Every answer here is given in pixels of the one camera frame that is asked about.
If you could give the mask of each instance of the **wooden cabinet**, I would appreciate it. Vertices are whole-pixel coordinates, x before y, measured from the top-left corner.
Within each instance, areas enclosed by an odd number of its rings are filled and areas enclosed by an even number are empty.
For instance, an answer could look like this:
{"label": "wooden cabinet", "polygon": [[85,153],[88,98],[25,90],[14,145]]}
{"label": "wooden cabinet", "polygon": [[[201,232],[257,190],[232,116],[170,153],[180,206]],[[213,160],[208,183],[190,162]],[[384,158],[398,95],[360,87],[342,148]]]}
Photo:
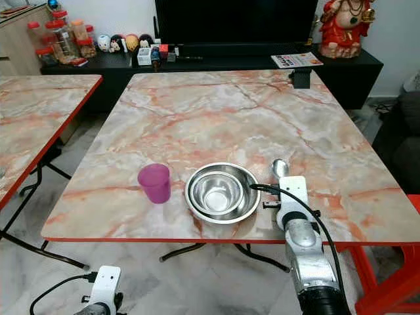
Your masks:
{"label": "wooden cabinet", "polygon": [[0,22],[0,75],[39,75],[41,67],[27,33],[27,24],[51,19],[46,5]]}

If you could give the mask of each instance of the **metal spoon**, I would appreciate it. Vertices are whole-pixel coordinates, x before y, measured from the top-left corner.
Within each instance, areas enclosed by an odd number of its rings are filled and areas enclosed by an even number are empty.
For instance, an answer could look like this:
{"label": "metal spoon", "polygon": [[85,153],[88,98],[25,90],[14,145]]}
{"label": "metal spoon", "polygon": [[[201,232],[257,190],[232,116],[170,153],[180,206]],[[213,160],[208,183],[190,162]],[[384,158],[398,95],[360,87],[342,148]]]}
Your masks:
{"label": "metal spoon", "polygon": [[288,176],[289,174],[289,167],[287,166],[287,163],[282,159],[275,159],[271,165],[271,170],[277,179],[280,179],[280,177]]}

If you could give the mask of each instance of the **television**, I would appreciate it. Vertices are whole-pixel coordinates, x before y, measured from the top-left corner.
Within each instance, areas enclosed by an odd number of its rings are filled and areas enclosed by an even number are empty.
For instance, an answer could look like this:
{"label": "television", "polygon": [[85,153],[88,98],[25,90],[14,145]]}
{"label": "television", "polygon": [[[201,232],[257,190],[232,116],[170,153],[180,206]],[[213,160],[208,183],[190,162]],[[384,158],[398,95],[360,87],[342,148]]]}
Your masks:
{"label": "television", "polygon": [[155,0],[162,43],[306,42],[318,0]]}

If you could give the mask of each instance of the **stainless steel bowl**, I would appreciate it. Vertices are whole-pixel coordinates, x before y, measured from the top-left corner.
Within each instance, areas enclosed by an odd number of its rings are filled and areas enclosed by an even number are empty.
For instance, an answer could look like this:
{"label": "stainless steel bowl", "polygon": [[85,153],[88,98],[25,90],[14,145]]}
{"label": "stainless steel bowl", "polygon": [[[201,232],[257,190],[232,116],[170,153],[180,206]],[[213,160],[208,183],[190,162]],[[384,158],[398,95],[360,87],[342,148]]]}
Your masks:
{"label": "stainless steel bowl", "polygon": [[[241,184],[243,190],[243,198],[233,211],[223,215],[210,215],[201,212],[192,203],[190,194],[193,182],[196,181],[197,178],[209,172],[228,173],[235,177]],[[201,167],[190,177],[190,179],[188,179],[188,182],[185,186],[184,195],[189,208],[193,214],[197,216],[197,218],[216,224],[232,224],[240,222],[249,217],[256,210],[260,202],[261,193],[259,191],[250,189],[250,184],[258,184],[258,181],[255,176],[247,169],[231,163],[212,163]]]}
{"label": "stainless steel bowl", "polygon": [[241,183],[229,173],[204,173],[191,183],[192,204],[197,210],[208,215],[225,215],[235,210],[242,198]]}

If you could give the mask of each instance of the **gray couch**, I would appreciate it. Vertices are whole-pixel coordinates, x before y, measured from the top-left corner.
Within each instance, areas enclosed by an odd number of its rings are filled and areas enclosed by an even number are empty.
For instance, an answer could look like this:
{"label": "gray couch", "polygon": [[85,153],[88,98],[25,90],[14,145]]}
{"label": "gray couch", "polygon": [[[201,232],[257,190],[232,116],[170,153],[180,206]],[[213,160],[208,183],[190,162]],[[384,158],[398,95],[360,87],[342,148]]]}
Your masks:
{"label": "gray couch", "polygon": [[400,95],[373,149],[406,194],[420,194],[420,91]]}

